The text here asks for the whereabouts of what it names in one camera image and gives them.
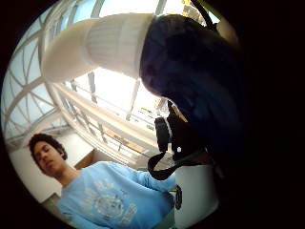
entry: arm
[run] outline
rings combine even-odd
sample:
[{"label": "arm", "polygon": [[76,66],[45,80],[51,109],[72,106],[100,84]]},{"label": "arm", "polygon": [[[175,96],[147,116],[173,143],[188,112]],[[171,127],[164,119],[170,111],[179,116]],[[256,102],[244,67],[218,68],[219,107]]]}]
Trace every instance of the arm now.
[{"label": "arm", "polygon": [[112,163],[113,168],[121,175],[131,178],[133,181],[150,189],[160,192],[168,192],[175,187],[175,176],[171,175],[165,180],[154,179],[149,172],[137,171],[128,166]]}]

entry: light blue t-shirt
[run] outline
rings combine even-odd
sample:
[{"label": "light blue t-shirt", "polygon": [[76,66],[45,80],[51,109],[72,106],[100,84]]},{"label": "light blue t-shirt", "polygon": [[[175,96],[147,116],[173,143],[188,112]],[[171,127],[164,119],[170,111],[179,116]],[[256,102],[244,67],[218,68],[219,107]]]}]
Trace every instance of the light blue t-shirt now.
[{"label": "light blue t-shirt", "polygon": [[148,172],[99,161],[62,189],[57,206],[79,229],[149,229],[173,208],[167,191],[174,186],[174,175],[156,180]]}]

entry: young man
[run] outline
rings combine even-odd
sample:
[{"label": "young man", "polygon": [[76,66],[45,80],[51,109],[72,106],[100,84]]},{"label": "young man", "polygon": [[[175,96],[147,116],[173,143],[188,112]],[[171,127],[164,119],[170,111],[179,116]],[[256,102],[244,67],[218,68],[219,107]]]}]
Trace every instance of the young man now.
[{"label": "young man", "polygon": [[45,134],[29,146],[40,170],[62,184],[57,206],[76,228],[153,228],[173,208],[174,175],[160,181],[109,161],[75,170],[64,147]]}]

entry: metal beam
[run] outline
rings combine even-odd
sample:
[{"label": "metal beam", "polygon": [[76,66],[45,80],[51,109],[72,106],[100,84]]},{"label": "metal beam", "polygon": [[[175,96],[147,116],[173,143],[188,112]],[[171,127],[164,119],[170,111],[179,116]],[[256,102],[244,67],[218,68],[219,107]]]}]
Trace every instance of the metal beam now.
[{"label": "metal beam", "polygon": [[161,14],[163,12],[166,2],[167,2],[167,0],[159,0],[158,5],[154,12],[156,15]]},{"label": "metal beam", "polygon": [[63,112],[63,115],[65,119],[68,121],[68,123],[74,128],[74,130],[80,136],[82,136],[86,141],[88,141],[93,147],[98,148],[107,156],[110,156],[111,158],[121,163],[135,164],[135,161],[132,160],[131,158],[119,154],[118,152],[110,148],[108,145],[98,140],[95,136],[91,135],[87,131],[84,131],[84,128],[74,123],[74,121],[67,112]]},{"label": "metal beam", "polygon": [[94,118],[97,122],[103,126],[113,130],[122,137],[134,142],[137,145],[142,146],[145,149],[150,150],[153,153],[159,153],[158,146],[156,143],[156,136],[149,130],[141,129],[125,119],[120,118],[108,111],[103,110],[94,103],[88,102],[87,99],[83,98],[76,92],[66,88],[61,84],[53,84],[54,88],[67,97],[86,115]]},{"label": "metal beam", "polygon": [[105,0],[96,0],[92,13],[91,13],[91,18],[98,18],[99,17],[99,13],[102,9],[102,6],[104,4]]},{"label": "metal beam", "polygon": [[53,121],[55,121],[56,119],[62,117],[60,111],[56,108],[54,108],[53,110],[49,111],[48,113],[42,115],[41,117],[39,117],[31,126],[30,129],[28,130],[28,133],[25,135],[23,141],[21,142],[19,148],[25,147],[29,140],[31,139],[31,136],[34,133],[39,133],[41,132],[43,129],[45,129],[46,127],[48,127],[49,125],[51,125],[51,123]]},{"label": "metal beam", "polygon": [[128,109],[127,114],[126,114],[126,120],[128,120],[128,121],[131,120],[132,110],[133,110],[134,102],[135,102],[135,99],[137,96],[137,92],[139,91],[139,88],[140,88],[140,80],[137,79],[134,82],[134,86],[133,86],[132,100],[131,100],[130,108]]},{"label": "metal beam", "polygon": [[33,80],[30,84],[23,88],[23,90],[13,99],[9,108],[7,109],[7,113],[5,114],[5,123],[4,123],[4,133],[7,131],[7,124],[10,120],[10,115],[13,109],[17,106],[18,102],[28,94],[33,88],[37,87],[39,84],[43,83],[42,77],[38,77]]}]

